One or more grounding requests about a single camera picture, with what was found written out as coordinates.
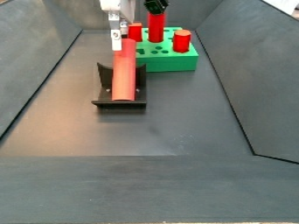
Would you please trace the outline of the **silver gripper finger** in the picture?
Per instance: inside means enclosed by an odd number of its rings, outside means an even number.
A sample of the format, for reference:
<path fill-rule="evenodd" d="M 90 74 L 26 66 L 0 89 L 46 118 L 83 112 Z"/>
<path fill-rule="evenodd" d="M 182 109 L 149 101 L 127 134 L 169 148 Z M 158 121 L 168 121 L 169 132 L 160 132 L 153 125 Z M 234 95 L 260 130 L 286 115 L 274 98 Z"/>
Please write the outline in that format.
<path fill-rule="evenodd" d="M 109 22 L 111 28 L 111 40 L 113 40 L 113 50 L 122 50 L 122 32 L 121 32 L 121 18 L 119 13 L 111 11 L 109 13 Z"/>
<path fill-rule="evenodd" d="M 122 36 L 127 36 L 129 34 L 129 22 L 125 19 L 121 19 L 121 34 Z"/>

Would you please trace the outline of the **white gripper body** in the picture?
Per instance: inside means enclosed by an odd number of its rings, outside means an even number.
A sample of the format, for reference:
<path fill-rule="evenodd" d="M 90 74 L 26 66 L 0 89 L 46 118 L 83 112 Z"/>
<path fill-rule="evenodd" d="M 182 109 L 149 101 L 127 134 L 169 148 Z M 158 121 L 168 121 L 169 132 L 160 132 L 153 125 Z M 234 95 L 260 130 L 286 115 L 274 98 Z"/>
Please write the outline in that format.
<path fill-rule="evenodd" d="M 110 21 L 125 19 L 135 21 L 137 0 L 99 0 L 102 10 L 109 14 Z"/>

